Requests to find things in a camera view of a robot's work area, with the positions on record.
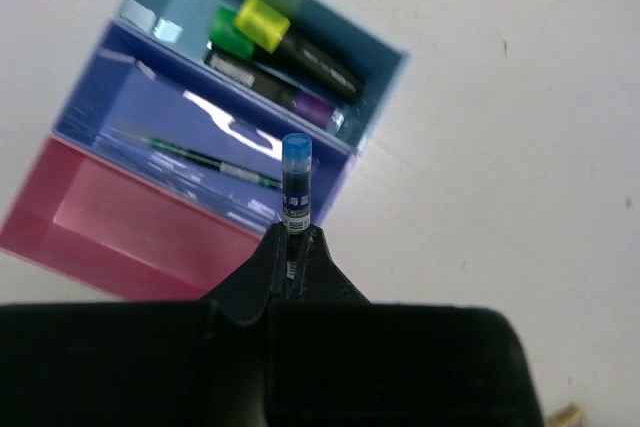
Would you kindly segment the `yellow cap black highlighter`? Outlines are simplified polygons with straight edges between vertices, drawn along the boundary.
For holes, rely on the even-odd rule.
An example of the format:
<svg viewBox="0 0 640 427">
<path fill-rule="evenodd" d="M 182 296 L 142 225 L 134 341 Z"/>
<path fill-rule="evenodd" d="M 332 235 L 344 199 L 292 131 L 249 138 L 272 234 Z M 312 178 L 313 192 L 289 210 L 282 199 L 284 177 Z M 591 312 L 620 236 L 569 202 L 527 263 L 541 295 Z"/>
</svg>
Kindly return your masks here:
<svg viewBox="0 0 640 427">
<path fill-rule="evenodd" d="M 274 59 L 345 102 L 363 93 L 365 83 L 356 73 L 264 0 L 244 0 L 234 25 Z"/>
</svg>

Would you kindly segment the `blue ink pen refill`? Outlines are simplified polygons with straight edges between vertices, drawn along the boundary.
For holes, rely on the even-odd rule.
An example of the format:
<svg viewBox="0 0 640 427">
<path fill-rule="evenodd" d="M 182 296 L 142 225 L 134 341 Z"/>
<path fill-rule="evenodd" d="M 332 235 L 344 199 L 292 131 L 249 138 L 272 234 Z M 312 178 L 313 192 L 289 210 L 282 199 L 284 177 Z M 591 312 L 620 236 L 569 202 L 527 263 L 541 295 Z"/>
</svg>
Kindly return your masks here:
<svg viewBox="0 0 640 427">
<path fill-rule="evenodd" d="M 287 232 L 286 292 L 292 296 L 298 257 L 305 231 L 311 225 L 312 140 L 291 133 L 282 140 L 282 221 Z"/>
</svg>

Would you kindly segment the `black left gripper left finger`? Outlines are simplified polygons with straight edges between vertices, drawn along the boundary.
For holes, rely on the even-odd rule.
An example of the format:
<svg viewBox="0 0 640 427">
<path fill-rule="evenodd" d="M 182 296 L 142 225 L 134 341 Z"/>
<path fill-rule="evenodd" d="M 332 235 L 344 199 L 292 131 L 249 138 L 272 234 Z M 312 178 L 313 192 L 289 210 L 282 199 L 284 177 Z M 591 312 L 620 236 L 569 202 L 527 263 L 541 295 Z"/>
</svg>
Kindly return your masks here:
<svg viewBox="0 0 640 427">
<path fill-rule="evenodd" d="M 263 426 L 260 318 L 285 245 L 255 252 L 198 300 L 8 304 L 5 426 Z"/>
</svg>

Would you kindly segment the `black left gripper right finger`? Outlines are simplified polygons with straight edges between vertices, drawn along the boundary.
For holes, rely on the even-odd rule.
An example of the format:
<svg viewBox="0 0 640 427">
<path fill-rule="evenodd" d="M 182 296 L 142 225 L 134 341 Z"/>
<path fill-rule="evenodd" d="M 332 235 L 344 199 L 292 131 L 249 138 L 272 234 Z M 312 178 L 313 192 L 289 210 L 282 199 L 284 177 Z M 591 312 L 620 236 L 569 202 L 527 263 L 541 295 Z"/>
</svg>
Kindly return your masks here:
<svg viewBox="0 0 640 427">
<path fill-rule="evenodd" d="M 272 426 L 540 426 L 522 343 L 478 307 L 344 299 L 323 231 L 300 249 L 301 296 L 268 309 Z"/>
</svg>

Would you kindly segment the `green ink pen refill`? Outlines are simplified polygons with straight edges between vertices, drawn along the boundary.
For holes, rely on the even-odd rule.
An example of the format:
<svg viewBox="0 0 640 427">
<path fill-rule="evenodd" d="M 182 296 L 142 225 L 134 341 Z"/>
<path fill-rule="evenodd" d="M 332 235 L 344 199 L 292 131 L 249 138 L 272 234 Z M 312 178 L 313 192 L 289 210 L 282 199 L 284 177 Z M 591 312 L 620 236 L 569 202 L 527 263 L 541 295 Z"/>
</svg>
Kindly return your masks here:
<svg viewBox="0 0 640 427">
<path fill-rule="evenodd" d="M 117 128 L 112 128 L 111 133 L 123 139 L 138 141 L 154 151 L 174 155 L 195 165 L 218 172 L 228 177 L 242 180 L 256 186 L 274 191 L 281 191 L 283 187 L 282 181 L 277 178 L 269 177 L 238 164 L 205 154 L 203 152 L 199 152 L 197 150 L 188 149 L 186 147 L 168 142 L 158 137 L 137 135 L 133 134 L 132 132 Z"/>
</svg>

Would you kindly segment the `purple cap black highlighter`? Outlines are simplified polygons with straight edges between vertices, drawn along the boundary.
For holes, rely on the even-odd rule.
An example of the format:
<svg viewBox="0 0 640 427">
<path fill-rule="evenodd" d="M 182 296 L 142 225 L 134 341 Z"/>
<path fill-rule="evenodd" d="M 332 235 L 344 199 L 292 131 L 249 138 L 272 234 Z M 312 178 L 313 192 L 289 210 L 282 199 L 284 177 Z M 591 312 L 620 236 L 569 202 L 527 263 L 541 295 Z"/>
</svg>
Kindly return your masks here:
<svg viewBox="0 0 640 427">
<path fill-rule="evenodd" d="M 211 47 L 204 64 L 326 132 L 335 134 L 343 125 L 344 115 L 333 104 L 225 50 Z"/>
</svg>

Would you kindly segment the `green cap black highlighter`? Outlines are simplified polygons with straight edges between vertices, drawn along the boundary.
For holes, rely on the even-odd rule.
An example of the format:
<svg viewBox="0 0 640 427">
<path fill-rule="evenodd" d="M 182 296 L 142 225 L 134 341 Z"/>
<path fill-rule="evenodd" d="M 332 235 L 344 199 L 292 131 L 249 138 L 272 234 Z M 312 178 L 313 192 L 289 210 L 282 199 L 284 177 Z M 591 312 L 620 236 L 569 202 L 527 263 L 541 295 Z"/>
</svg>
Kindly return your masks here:
<svg viewBox="0 0 640 427">
<path fill-rule="evenodd" d="M 235 27 L 235 16 L 233 10 L 219 7 L 209 31 L 209 40 L 231 54 L 250 59 L 254 54 L 254 43 Z"/>
</svg>

